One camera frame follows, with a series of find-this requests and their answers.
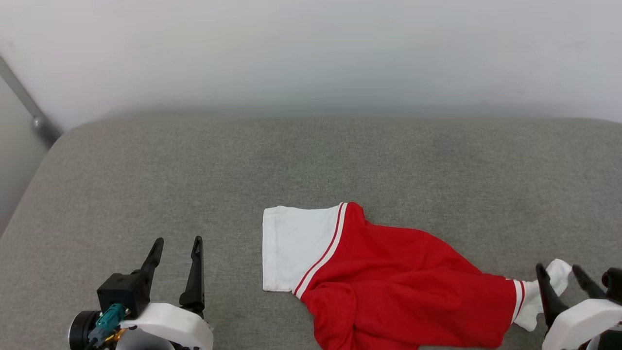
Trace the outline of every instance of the red and white shirt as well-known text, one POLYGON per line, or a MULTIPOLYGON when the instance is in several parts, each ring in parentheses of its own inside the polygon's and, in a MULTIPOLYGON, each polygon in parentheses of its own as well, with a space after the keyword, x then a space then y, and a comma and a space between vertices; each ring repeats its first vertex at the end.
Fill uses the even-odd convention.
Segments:
POLYGON ((393 350, 496 348, 525 286, 482 273, 426 232, 374 225, 350 202, 266 209, 263 288, 307 306, 324 350, 393 350))

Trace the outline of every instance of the couch cushion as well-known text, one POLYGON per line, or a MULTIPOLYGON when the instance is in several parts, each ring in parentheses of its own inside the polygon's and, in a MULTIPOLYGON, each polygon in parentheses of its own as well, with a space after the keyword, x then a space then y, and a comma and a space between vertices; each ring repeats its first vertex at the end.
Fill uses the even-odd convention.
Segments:
MULTIPOLYGON (((50 150, 0 239, 3 349, 66 349, 113 272, 164 237, 152 301, 176 303, 205 244, 215 348, 318 349, 293 295, 262 291, 264 208, 356 201, 444 239, 485 272, 622 267, 622 125, 594 120, 111 120, 50 150)), ((571 280, 564 299, 584 298, 571 280)), ((512 326, 502 349, 538 348, 512 326)))

